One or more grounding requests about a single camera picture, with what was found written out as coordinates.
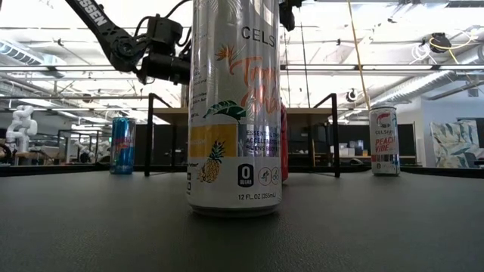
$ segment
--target blue can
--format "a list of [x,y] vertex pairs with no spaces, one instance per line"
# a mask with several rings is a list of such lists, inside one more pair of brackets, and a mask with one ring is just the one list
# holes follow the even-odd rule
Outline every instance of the blue can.
[[126,117],[116,117],[113,120],[113,136],[111,138],[110,173],[115,175],[130,175],[135,164],[135,134],[136,121]]

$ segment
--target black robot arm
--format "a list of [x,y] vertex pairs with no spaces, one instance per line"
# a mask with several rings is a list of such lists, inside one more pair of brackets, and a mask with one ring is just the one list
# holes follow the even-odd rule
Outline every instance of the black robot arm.
[[94,0],[66,0],[67,4],[94,33],[114,69],[134,72],[146,48],[145,42],[137,42],[124,29],[115,25],[104,13],[103,7]]
[[[304,0],[284,0],[279,4],[280,21],[291,31],[294,29],[292,7],[300,7]],[[179,44],[183,27],[181,24],[160,17],[145,17],[138,25],[135,37],[114,24],[104,13],[104,7],[95,0],[66,0],[86,26],[95,34],[104,54],[120,72],[134,72],[143,84],[147,78],[169,80],[175,84],[190,83],[190,51],[188,42],[179,56],[175,55],[175,45]],[[139,27],[147,20],[147,32],[138,36]],[[141,69],[137,69],[143,58]]]

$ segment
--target aluminum can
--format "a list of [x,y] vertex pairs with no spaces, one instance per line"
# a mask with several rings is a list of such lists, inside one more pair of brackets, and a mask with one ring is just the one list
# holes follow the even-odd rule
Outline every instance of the aluminum can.
[[282,181],[289,177],[289,144],[287,142],[287,111],[281,103],[281,172]]
[[281,202],[278,0],[194,0],[187,198],[223,217]]
[[110,173],[129,175],[135,164],[136,120],[126,117],[113,119]]
[[394,107],[370,111],[371,170],[374,175],[399,175],[399,132]]

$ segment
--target dark table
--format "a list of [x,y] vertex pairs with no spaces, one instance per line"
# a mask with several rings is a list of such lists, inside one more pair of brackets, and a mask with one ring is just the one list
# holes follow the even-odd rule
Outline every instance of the dark table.
[[484,181],[293,174],[279,211],[206,218],[185,174],[0,178],[1,271],[483,271]]

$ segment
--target red can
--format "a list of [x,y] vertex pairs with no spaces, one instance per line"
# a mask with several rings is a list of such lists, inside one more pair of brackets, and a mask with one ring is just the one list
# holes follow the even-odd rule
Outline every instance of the red can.
[[289,177],[289,155],[287,152],[287,111],[286,107],[281,103],[281,172],[283,182]]

